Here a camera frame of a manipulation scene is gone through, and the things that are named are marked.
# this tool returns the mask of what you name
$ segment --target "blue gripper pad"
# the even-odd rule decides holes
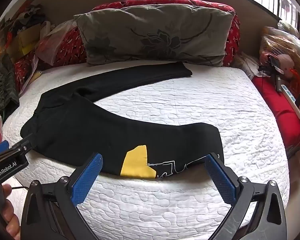
[[[83,203],[103,165],[101,154],[97,154],[84,169],[72,187],[71,201],[74,206]]]
[[[219,164],[208,154],[205,157],[205,167],[208,171],[214,185],[216,185],[223,201],[227,204],[233,205],[236,203],[236,188],[220,168]]]

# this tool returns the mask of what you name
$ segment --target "orange object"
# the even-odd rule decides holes
[[[290,91],[294,95],[295,98],[297,98],[300,94],[300,76],[298,74],[298,71],[295,69],[290,69],[290,71],[293,74],[293,78],[290,82]]]

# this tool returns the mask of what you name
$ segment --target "label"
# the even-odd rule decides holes
[[[18,166],[19,164],[15,159],[6,162],[0,167],[0,178],[3,177],[5,174],[9,173],[10,171],[16,169]]]

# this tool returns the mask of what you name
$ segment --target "power strip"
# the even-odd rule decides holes
[[[300,107],[296,106],[295,104],[296,99],[294,98],[290,90],[285,85],[281,85],[281,87],[282,87],[282,93],[284,94],[285,98],[288,100],[293,110],[296,112],[298,118],[300,119]]]

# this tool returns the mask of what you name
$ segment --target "black garment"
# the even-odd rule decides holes
[[[5,120],[19,107],[19,96],[14,79],[14,67],[8,54],[0,59],[0,114]]]
[[[120,175],[127,152],[141,145],[146,145],[147,161],[159,177],[202,163],[210,152],[223,161],[220,134],[212,125],[141,122],[93,104],[130,88],[190,75],[178,62],[136,66],[71,82],[41,95],[34,116],[20,134],[23,138],[36,134],[39,153],[70,165],[82,165],[93,152],[99,152],[104,160],[102,171],[116,175]]]

